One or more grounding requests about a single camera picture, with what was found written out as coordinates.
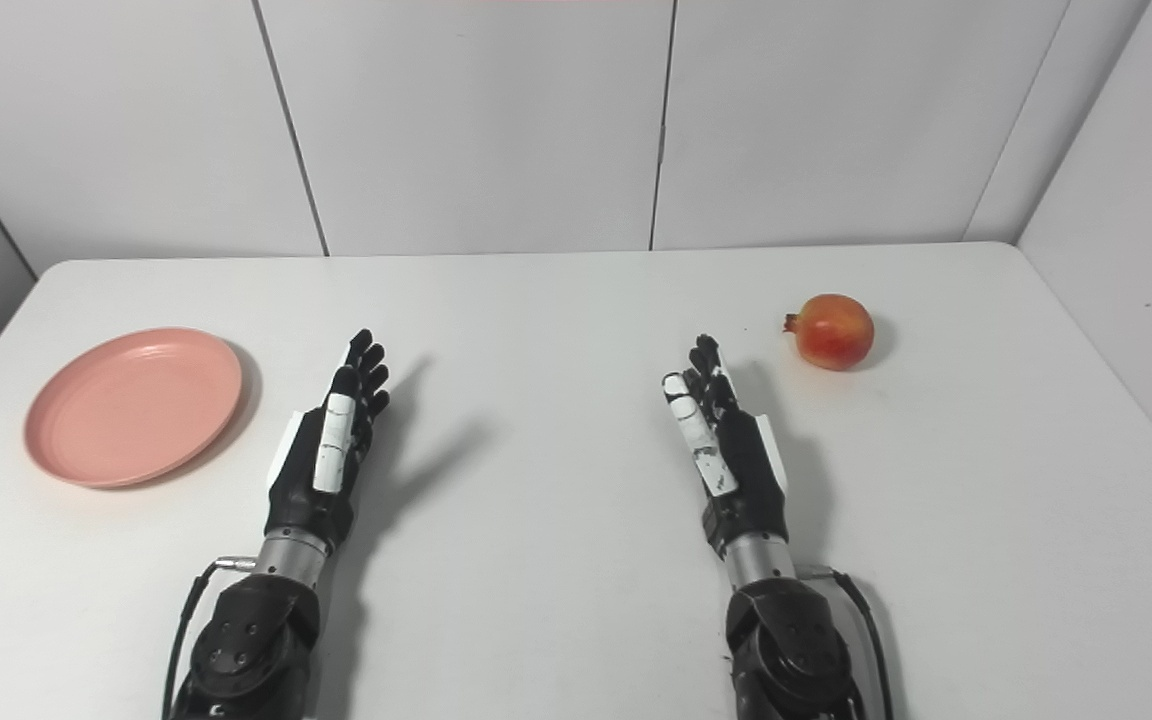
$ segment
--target white table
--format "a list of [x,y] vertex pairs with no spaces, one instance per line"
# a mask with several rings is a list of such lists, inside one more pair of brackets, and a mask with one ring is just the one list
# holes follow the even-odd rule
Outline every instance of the white table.
[[[859,372],[778,332],[818,291],[877,314]],[[241,348],[218,450],[116,492],[37,470],[35,393],[156,325]],[[362,325],[394,407],[321,719],[733,717],[728,588],[658,388],[702,331],[772,415],[796,558],[872,593],[900,717],[1152,717],[1152,427],[1000,245],[59,265],[0,340],[0,717],[156,715],[189,581],[256,551],[285,420]]]

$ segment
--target black robotic forearm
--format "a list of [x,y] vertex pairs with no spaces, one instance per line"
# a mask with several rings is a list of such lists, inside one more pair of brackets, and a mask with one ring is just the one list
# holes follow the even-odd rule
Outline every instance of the black robotic forearm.
[[829,605],[795,578],[768,438],[740,409],[718,342],[697,338],[690,359],[692,369],[664,379],[664,392],[700,469],[705,539],[732,581],[726,638],[736,715],[861,719],[851,659]]
[[251,575],[215,601],[189,655],[172,719],[303,717],[310,653],[320,632],[317,582],[353,526],[353,486],[371,446],[372,420],[389,401],[379,389],[389,374],[382,359],[371,333],[358,333],[323,406],[301,416],[270,487],[260,555]]

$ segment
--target robotic arm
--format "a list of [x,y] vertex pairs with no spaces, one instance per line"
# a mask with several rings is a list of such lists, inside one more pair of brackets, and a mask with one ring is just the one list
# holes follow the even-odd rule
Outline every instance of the robotic arm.
[[[718,342],[696,339],[692,367],[664,378],[664,395],[700,471],[702,525],[732,581],[727,646],[740,720],[864,720],[851,658],[826,598],[796,577],[785,523],[783,468],[765,416],[740,409]],[[827,570],[856,600],[846,575]],[[872,617],[858,601],[877,639]],[[887,710],[886,669],[876,646]]]
[[[260,555],[218,559],[195,581],[172,651],[164,720],[303,717],[310,652],[320,631],[317,582],[326,559],[349,535],[349,497],[371,447],[372,420],[389,403],[380,389],[389,378],[384,356],[369,331],[353,339],[323,406],[301,416],[270,487]],[[250,574],[215,600],[173,702],[184,628],[218,569]]]

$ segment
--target pink plate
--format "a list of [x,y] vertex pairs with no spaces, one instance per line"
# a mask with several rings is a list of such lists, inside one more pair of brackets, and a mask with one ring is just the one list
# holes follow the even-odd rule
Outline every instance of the pink plate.
[[65,365],[24,423],[47,473],[89,487],[179,468],[217,439],[238,406],[243,372],[220,338],[188,328],[126,334]]

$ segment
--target black cable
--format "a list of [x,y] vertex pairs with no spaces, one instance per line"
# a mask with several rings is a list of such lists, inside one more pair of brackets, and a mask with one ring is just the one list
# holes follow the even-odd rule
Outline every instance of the black cable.
[[215,564],[215,562],[207,564],[207,569],[194,579],[192,586],[189,588],[189,594],[184,598],[184,607],[180,611],[177,637],[172,643],[172,659],[168,660],[168,683],[166,683],[166,688],[162,690],[162,720],[168,720],[168,715],[172,715],[172,697],[175,694],[175,670],[177,670],[180,662],[180,649],[184,646],[184,632],[189,629],[189,620],[194,617],[194,611],[197,609],[198,601],[202,600],[202,591],[207,589],[211,575],[215,574],[218,569],[219,564]]
[[861,612],[861,617],[865,620],[865,629],[869,630],[869,644],[874,649],[874,662],[878,665],[878,689],[882,694],[882,717],[886,720],[892,720],[892,689],[890,682],[887,680],[887,657],[882,654],[882,639],[878,637],[878,623],[874,623],[874,614],[869,609],[869,601],[865,600],[865,596],[861,592],[861,589],[856,588],[856,583],[851,579],[850,575],[832,568],[829,573],[833,582],[838,583],[839,588],[842,588],[842,592],[847,593],[847,598],[851,600],[851,604]]

